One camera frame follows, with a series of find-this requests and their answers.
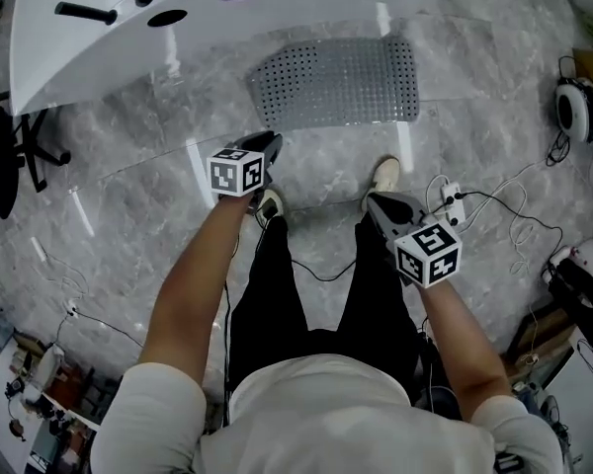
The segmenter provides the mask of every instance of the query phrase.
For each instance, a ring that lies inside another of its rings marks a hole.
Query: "black pants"
[[[404,305],[399,277],[384,259],[384,240],[368,215],[356,225],[356,245],[354,279],[338,330],[308,331],[288,249],[288,225],[282,217],[270,221],[246,291],[232,313],[230,391],[273,363],[337,354],[378,368],[399,381],[409,396],[415,393],[417,328]]]

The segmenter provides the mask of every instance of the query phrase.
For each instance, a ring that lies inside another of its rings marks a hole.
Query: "shoe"
[[[392,156],[382,159],[374,171],[372,184],[361,201],[363,215],[367,213],[367,197],[374,192],[395,192],[399,180],[399,160]]]
[[[281,200],[279,194],[270,188],[266,189],[255,213],[257,222],[262,227],[266,227],[272,218],[283,216],[284,213],[284,201]]]

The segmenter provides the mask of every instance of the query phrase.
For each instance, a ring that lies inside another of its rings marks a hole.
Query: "white t-shirt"
[[[176,368],[127,371],[98,433],[94,474],[491,473],[496,452],[532,473],[562,472],[551,428],[512,397],[492,397],[471,424],[412,408],[383,372],[339,355],[283,361],[248,376],[231,425],[201,436],[205,395]]]

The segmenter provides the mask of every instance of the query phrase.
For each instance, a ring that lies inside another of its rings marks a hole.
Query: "perforated metal plate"
[[[417,118],[415,63],[400,37],[292,44],[248,77],[262,122],[288,130]]]

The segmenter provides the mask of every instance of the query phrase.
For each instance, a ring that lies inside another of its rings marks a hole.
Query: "marble floor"
[[[0,89],[8,87],[11,7],[0,25]],[[551,94],[557,58],[588,45],[566,0],[439,0],[389,25],[414,48],[419,119],[408,126],[286,132],[274,168],[290,209],[293,255],[321,276],[335,275],[354,258],[359,198],[383,154],[400,157],[405,171],[399,188],[419,198],[437,174],[459,181],[465,191],[491,192],[540,162],[556,133]],[[103,100],[52,110],[41,142],[69,149],[73,161],[45,169],[48,188],[39,195],[23,171],[13,213],[0,220],[0,308],[6,317],[52,341],[65,304],[78,296],[61,285],[68,276],[85,281],[87,293],[77,302],[83,312],[144,340],[162,280],[210,210],[212,199],[201,188],[204,158],[229,138],[261,128],[243,83],[246,72],[292,41],[382,32],[387,30],[377,22],[282,30],[199,51],[176,75],[154,72]],[[520,178],[528,195],[525,212],[560,225],[565,243],[593,236],[593,192],[580,174],[567,160],[554,168],[540,164]],[[523,193],[511,185],[501,197],[517,207]],[[467,211],[479,202],[467,197]],[[536,227],[520,247],[529,271],[512,275],[520,257],[508,235],[511,221],[509,212],[490,204],[462,234],[463,266],[453,279],[499,350],[529,304],[546,295],[538,274],[558,235]],[[259,235],[257,224],[246,220],[228,277],[234,303]],[[83,276],[59,260],[41,263],[32,237]],[[295,275],[310,328],[335,328],[351,272],[330,283],[301,268]],[[421,321],[416,291],[405,293],[412,317]],[[221,391],[224,313],[222,303],[205,381],[215,393]],[[139,353],[126,337],[84,318],[69,319],[59,343],[79,362],[115,375]]]

